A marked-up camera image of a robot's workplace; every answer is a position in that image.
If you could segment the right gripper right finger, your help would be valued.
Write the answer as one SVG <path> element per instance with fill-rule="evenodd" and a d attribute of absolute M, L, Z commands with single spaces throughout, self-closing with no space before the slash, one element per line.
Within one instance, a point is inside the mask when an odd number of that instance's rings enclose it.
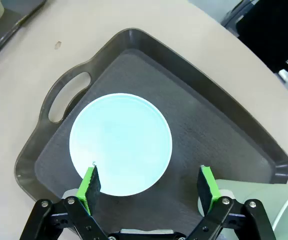
<path fill-rule="evenodd" d="M 199 168 L 197 192 L 204 217 L 187 240 L 215 240 L 223 229 L 234 230 L 239 240 L 276 239 L 263 203 L 258 199 L 240 203 L 222 195 L 209 166 Z"/>

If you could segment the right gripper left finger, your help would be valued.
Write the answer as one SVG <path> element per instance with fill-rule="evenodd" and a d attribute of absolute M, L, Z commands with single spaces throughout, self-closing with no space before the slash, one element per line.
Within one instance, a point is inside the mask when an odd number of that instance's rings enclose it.
<path fill-rule="evenodd" d="M 24 226 L 21 240 L 57 240 L 66 228 L 75 229 L 81 240 L 107 240 L 92 216 L 100 195 L 97 167 L 89 167 L 75 195 L 53 203 L 38 200 Z"/>

